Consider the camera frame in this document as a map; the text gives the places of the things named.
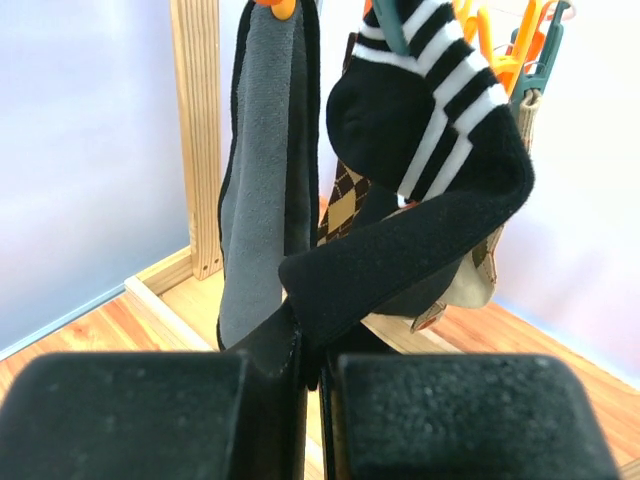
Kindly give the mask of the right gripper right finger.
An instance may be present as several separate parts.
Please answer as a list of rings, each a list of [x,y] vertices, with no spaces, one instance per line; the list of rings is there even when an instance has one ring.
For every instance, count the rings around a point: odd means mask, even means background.
[[[337,479],[616,479],[586,389],[544,354],[331,348],[321,384]]]

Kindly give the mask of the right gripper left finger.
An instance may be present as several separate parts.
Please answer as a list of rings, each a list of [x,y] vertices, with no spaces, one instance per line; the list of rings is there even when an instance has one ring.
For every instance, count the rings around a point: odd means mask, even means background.
[[[56,353],[1,407],[5,479],[299,479],[306,391],[289,304],[222,353]]]

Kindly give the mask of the grey black long sock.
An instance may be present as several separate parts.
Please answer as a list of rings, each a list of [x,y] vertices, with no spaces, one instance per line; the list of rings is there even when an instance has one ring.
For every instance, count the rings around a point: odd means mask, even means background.
[[[279,20],[246,4],[231,81],[232,141],[218,202],[224,290],[217,334],[241,341],[282,302],[278,269],[319,221],[320,34],[315,2]]]

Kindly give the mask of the black white striped sock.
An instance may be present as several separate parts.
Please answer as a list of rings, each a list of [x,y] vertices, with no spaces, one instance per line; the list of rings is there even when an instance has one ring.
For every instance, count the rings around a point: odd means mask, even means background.
[[[327,131],[353,172],[412,207],[286,259],[279,276],[308,346],[372,312],[423,314],[463,257],[514,215],[534,182],[504,88],[448,1],[369,13],[327,101]]]

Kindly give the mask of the teal clothes peg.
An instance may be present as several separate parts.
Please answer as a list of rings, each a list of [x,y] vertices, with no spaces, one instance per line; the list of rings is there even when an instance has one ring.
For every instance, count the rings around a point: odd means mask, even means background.
[[[513,106],[519,105],[530,90],[543,93],[553,70],[564,34],[562,20],[573,18],[571,1],[547,1],[538,16],[524,65],[511,94]]]

